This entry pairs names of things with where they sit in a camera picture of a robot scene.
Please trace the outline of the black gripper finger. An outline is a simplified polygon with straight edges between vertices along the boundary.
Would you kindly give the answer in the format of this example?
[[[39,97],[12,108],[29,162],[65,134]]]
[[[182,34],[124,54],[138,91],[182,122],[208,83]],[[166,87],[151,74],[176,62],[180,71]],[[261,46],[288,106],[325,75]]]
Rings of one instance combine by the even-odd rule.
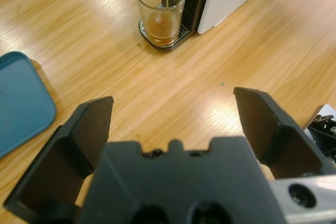
[[[76,199],[109,136],[112,97],[80,104],[49,138],[4,201],[24,221],[76,221]]]
[[[235,87],[234,95],[246,139],[276,179],[335,174],[333,165],[268,93]]]

